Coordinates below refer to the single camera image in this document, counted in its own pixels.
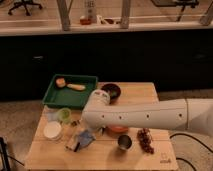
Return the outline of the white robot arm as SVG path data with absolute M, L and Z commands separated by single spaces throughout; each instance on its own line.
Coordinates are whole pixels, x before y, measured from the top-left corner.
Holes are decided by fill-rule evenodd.
M 175 99 L 118 106 L 109 102 L 107 92 L 94 90 L 82 111 L 82 120 L 92 129 L 124 126 L 180 130 L 213 137 L 213 99 Z

